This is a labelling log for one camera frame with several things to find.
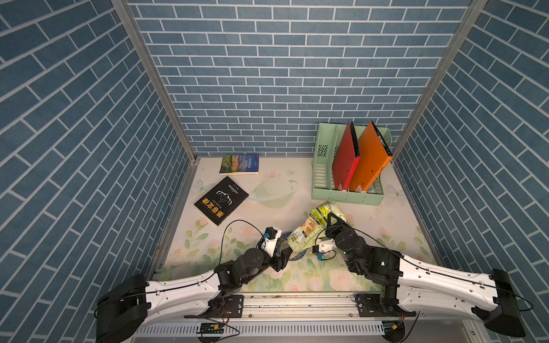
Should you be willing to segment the red folder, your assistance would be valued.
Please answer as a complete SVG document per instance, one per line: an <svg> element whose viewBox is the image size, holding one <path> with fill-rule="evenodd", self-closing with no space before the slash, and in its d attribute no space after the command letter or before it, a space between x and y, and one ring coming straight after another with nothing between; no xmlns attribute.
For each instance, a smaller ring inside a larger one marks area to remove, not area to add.
<svg viewBox="0 0 549 343"><path fill-rule="evenodd" d="M360 161L360 149L353 121L347 124L333 161L333 180L335 188L348 191L353 174Z"/></svg>

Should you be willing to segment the blue landscape book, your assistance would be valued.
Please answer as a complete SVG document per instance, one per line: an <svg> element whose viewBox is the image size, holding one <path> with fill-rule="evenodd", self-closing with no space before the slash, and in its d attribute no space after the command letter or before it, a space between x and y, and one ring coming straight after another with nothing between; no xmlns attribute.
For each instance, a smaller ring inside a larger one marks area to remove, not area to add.
<svg viewBox="0 0 549 343"><path fill-rule="evenodd" d="M221 175L257 174L259 172L260 157L257 154L229 155L222 158Z"/></svg>

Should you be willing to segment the blue patterned ceramic bowl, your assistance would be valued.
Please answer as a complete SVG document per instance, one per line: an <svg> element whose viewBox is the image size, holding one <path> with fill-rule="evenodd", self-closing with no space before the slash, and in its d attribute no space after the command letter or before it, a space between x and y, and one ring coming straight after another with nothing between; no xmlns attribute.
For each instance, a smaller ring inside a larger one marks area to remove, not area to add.
<svg viewBox="0 0 549 343"><path fill-rule="evenodd" d="M281 254L283 257L287 257L287 260L289 262L295 262L303 258L307 252L307 250L303 250L300 252L294 251L290 245L289 245L289 237L291 233L290 232L283 232L281 238L277 242L277 248L281 251Z"/></svg>

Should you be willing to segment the mint green file rack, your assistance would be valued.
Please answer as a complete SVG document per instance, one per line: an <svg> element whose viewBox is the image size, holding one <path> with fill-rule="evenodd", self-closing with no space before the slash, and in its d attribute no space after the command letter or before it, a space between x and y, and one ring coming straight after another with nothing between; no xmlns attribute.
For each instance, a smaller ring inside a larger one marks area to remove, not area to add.
<svg viewBox="0 0 549 343"><path fill-rule="evenodd" d="M340 191L335 188L333 161L347 124L318 124L313 160L313 199L377 206L384 198L380 176L366 192ZM367 126L355 126L357 141L366 129ZM383 127L379 130L390 148L392 142L390 130Z"/></svg>

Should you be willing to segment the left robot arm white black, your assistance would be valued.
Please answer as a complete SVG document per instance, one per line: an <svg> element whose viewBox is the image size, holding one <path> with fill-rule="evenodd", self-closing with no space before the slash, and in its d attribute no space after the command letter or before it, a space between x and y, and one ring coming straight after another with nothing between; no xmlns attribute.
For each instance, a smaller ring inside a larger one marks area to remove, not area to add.
<svg viewBox="0 0 549 343"><path fill-rule="evenodd" d="M123 342L142 327L176 317L222 316L227 297L269 268L277 272L286 268L292 253L287 245L253 247L214 270L168 282L134 275L97 301L96 341Z"/></svg>

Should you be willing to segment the floral table mat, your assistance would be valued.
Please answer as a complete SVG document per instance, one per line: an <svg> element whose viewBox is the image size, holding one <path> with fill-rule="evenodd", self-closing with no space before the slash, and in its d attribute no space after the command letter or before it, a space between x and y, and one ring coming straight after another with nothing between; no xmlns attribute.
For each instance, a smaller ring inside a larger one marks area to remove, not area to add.
<svg viewBox="0 0 549 343"><path fill-rule="evenodd" d="M284 232L298 228L317 207L312 198L313 161L308 157L261 157L257 174L237 175L234 181L249 197L220 226L194 203L221 179L220 158L200 161L192 180L177 230L159 274L162 281L191 277L235 260L254 247L267 227ZM418 260L434 256L392 167L381 175L384 198L377 206L340 205L349 223L366 233L371 245L384 244ZM347 270L338 253L324 261L306 252L279 272L266 270L243 292L377 291L379 286Z"/></svg>

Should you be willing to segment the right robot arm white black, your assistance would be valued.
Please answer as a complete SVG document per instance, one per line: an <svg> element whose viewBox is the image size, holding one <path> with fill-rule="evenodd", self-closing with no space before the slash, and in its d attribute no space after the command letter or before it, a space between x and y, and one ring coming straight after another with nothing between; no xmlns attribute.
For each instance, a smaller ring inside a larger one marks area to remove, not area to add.
<svg viewBox="0 0 549 343"><path fill-rule="evenodd" d="M388 317L419 312L450 314L483 323L497 334L523 338L518 295L509 274L462 272L428 264L382 245L337 220L325 230L351 273L381 285L379 311Z"/></svg>

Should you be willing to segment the orange folder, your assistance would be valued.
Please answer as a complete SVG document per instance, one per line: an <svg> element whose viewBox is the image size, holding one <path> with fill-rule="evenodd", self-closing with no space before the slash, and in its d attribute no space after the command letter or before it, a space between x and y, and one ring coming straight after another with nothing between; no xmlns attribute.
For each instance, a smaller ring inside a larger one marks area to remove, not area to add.
<svg viewBox="0 0 549 343"><path fill-rule="evenodd" d="M351 179L349 190L366 192L393 159L392 152L380 130L371 122L358 140L360 161Z"/></svg>

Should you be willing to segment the green oats bag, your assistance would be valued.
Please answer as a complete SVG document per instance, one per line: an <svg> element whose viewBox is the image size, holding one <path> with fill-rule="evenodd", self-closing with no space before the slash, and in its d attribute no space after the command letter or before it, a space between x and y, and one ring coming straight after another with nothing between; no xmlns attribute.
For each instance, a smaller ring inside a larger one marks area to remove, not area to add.
<svg viewBox="0 0 549 343"><path fill-rule="evenodd" d="M294 253L305 251L314 245L317 237L320 238L325 236L325 234L321 234L320 232L325 230L328 224L332 222L329 218L330 213L347 221L347 217L343 210L341 210L336 203L322 203L314 208L306 220L298 228L293 230L287 238L288 245L292 248Z"/></svg>

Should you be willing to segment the small black controller board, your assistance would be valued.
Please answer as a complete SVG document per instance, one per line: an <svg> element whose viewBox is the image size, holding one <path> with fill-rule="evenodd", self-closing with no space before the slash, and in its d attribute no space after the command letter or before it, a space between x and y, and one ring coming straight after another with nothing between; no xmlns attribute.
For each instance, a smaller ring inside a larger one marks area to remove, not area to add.
<svg viewBox="0 0 549 343"><path fill-rule="evenodd" d="M198 335L210 334L222 336L224 334L224 324L216 323L201 323L197 331Z"/></svg>

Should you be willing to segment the black book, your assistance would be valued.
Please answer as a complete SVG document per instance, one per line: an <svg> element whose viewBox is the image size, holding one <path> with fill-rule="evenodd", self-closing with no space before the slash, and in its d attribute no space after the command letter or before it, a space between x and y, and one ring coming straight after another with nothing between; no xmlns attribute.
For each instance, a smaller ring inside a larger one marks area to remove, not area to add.
<svg viewBox="0 0 549 343"><path fill-rule="evenodd" d="M220 226L249 194L230 177L225 177L197 200L195 207L212 223Z"/></svg>

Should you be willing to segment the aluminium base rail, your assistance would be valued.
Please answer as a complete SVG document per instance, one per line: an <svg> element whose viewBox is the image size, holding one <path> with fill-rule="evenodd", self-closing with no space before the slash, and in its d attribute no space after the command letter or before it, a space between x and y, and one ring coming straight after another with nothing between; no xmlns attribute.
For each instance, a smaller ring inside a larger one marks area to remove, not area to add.
<svg viewBox="0 0 549 343"><path fill-rule="evenodd" d="M382 317L351 292L247 293L235 315L168 319L138 330L128 342L488 342L482 326L449 314ZM198 335L201 323L224 334Z"/></svg>

